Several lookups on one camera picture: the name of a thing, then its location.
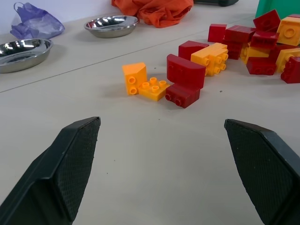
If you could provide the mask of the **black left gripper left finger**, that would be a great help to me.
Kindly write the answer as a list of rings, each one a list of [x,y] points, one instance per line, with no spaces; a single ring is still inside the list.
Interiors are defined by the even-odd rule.
[[[2,225],[73,224],[89,181],[99,117],[64,127],[0,206]]]

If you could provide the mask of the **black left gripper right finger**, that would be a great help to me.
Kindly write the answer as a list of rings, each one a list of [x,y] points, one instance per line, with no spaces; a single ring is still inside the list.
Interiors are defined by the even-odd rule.
[[[242,184],[265,225],[300,223],[300,157],[274,131],[226,119]]]

